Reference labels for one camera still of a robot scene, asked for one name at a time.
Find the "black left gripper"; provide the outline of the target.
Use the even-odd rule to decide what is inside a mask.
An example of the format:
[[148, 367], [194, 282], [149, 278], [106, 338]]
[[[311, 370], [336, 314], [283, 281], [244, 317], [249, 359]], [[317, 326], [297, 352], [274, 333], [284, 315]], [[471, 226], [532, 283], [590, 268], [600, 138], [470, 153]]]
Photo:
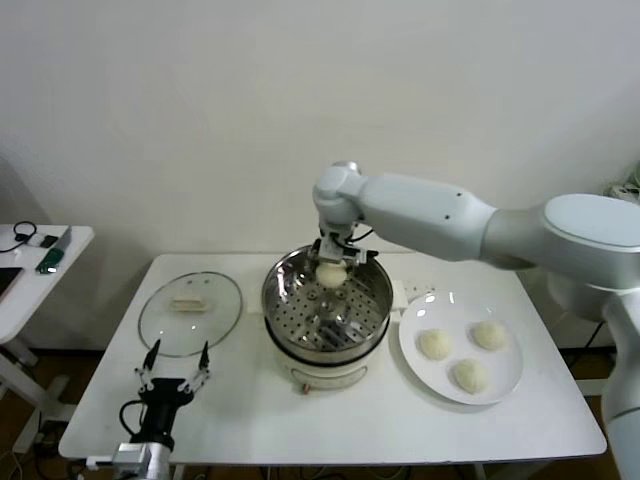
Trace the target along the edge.
[[177, 412], [188, 405], [210, 378], [209, 342], [204, 343], [198, 366], [186, 380], [179, 378], [154, 378], [152, 370], [159, 352], [161, 340], [157, 339], [146, 354], [141, 367], [134, 369], [140, 382], [140, 400], [145, 406], [137, 440], [142, 443], [159, 443], [173, 448], [172, 429]]

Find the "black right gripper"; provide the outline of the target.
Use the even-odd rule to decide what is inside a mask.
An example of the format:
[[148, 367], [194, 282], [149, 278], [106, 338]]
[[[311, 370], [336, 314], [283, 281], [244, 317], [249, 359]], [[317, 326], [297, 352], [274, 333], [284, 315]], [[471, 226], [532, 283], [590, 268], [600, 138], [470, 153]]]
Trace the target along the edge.
[[311, 247], [311, 259], [330, 263], [342, 261], [343, 270], [349, 274], [353, 255], [348, 238], [353, 233], [352, 225], [320, 225], [320, 238]]

